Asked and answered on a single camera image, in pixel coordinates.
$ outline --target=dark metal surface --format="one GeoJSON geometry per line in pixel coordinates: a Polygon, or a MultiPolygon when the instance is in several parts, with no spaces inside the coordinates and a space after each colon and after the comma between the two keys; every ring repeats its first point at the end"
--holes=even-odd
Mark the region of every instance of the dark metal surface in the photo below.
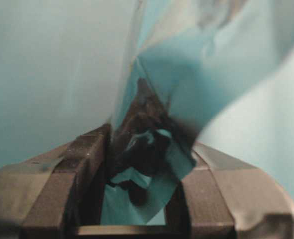
{"type": "MultiPolygon", "coordinates": [[[[104,125],[78,137],[68,147],[64,147],[63,151],[61,148],[53,150],[53,152],[60,152],[58,157],[63,157],[63,160],[55,167],[25,218],[21,238],[63,239],[70,225],[82,223],[82,216],[86,217],[86,213],[79,212],[80,208],[84,208],[80,205],[105,159],[109,130],[110,126],[104,125]]],[[[44,160],[46,157],[41,156],[30,161],[37,163],[44,160]]],[[[95,218],[101,216],[104,183],[103,181],[99,183],[102,187],[95,189],[95,193],[99,196],[89,197],[93,199],[95,209],[90,210],[91,218],[87,217],[85,222],[98,222],[95,218]]]]}

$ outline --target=clamp jaw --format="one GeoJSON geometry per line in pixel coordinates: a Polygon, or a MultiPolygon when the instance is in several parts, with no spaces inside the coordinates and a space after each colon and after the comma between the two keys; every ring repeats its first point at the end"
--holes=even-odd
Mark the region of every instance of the clamp jaw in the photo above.
{"type": "Polygon", "coordinates": [[[61,159],[20,229],[22,239],[294,239],[294,203],[262,170],[202,144],[165,208],[164,226],[100,226],[110,126],[24,164],[61,159]]]}

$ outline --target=teal paper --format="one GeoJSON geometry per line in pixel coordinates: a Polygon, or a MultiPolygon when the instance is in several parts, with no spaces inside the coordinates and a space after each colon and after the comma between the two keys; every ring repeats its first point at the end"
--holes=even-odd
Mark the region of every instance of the teal paper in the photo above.
{"type": "Polygon", "coordinates": [[[149,198],[144,205],[134,206],[126,190],[107,186],[103,224],[147,223],[169,201],[177,181],[192,169],[192,143],[186,138],[195,140],[220,111],[274,72],[294,46],[294,15],[286,12],[294,12],[294,2],[173,0],[166,6],[163,3],[159,3],[161,10],[154,1],[142,4],[139,10],[143,8],[144,14],[138,14],[141,19],[134,20],[140,26],[134,26],[138,36],[132,39],[138,39],[139,47],[130,41],[129,48],[138,50],[131,51],[124,61],[113,127],[115,134],[122,129],[138,92],[138,80],[144,78],[170,120],[187,137],[171,141],[165,160],[173,170],[147,180],[149,185],[142,185],[137,174],[130,177],[126,171],[115,176],[117,182],[123,176],[124,181],[132,179],[141,184],[149,198]],[[148,7],[157,9],[158,14],[148,7]]]}

